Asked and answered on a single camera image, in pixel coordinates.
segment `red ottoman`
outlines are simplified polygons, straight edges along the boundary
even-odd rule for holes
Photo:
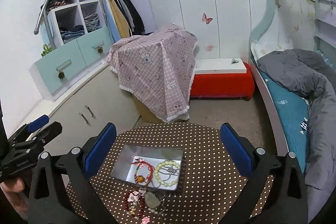
[[[191,88],[191,98],[252,98],[254,79],[248,64],[246,73],[224,73],[195,75]]]

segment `green plant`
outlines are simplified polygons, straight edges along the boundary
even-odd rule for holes
[[[51,46],[48,46],[47,44],[44,44],[43,45],[43,52],[41,53],[41,55],[45,56],[52,51],[53,51],[53,49],[51,48]]]

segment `beaded bracelet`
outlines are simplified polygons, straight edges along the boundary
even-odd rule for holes
[[[179,165],[177,162],[175,162],[175,161],[173,161],[173,160],[165,160],[164,162],[159,163],[159,164],[157,165],[157,167],[156,167],[155,170],[154,170],[154,176],[155,176],[157,182],[160,183],[161,185],[163,185],[163,186],[165,186],[165,187],[172,187],[173,185],[175,185],[175,184],[177,183],[177,179],[176,179],[176,180],[173,180],[172,182],[167,183],[167,182],[161,180],[161,178],[160,178],[160,174],[159,174],[160,169],[161,169],[162,167],[166,166],[166,165],[172,165],[172,167],[175,166],[175,167],[177,168],[177,169],[176,169],[176,172],[177,172],[177,171],[179,170],[179,168],[180,168],[180,165]]]
[[[153,172],[154,172],[154,169],[153,169],[153,166],[145,161],[135,161],[133,162],[132,164],[138,164],[136,170],[135,170],[135,173],[134,173],[134,181],[136,184],[139,184],[139,183],[143,183],[147,180],[146,184],[144,186],[148,186],[149,183],[151,182],[152,178],[153,178]],[[148,166],[148,171],[149,171],[149,174],[147,175],[147,177],[145,178],[143,175],[138,175],[137,176],[137,172],[140,168],[140,165],[141,164],[146,164]]]
[[[130,217],[133,217],[135,219],[139,219],[143,217],[143,213],[145,211],[145,200],[142,196],[139,196],[138,201],[133,201],[132,206],[129,208],[128,206],[128,198],[130,196],[132,191],[130,191],[129,193],[125,194],[124,197],[124,206],[125,206],[125,211],[126,214],[129,215]],[[138,215],[135,215],[135,206],[137,206],[138,204],[140,204],[140,211],[138,213]]]

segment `blue gripper pad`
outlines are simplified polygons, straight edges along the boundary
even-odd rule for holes
[[[220,138],[240,175],[248,178],[253,172],[253,145],[239,137],[228,123],[221,126]]]
[[[27,132],[34,133],[35,131],[39,130],[40,128],[48,124],[48,122],[49,122],[49,117],[47,115],[43,115],[40,118],[28,124]]]
[[[83,175],[86,179],[95,176],[117,136],[117,130],[113,123],[108,123],[99,134],[95,144],[84,159]]]

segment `beige cabinet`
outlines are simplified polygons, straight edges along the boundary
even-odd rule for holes
[[[45,151],[52,155],[68,153],[97,136],[108,122],[116,126],[119,134],[132,129],[138,118],[131,94],[121,90],[118,76],[105,68],[51,116],[50,123],[60,122],[63,130],[45,146]]]

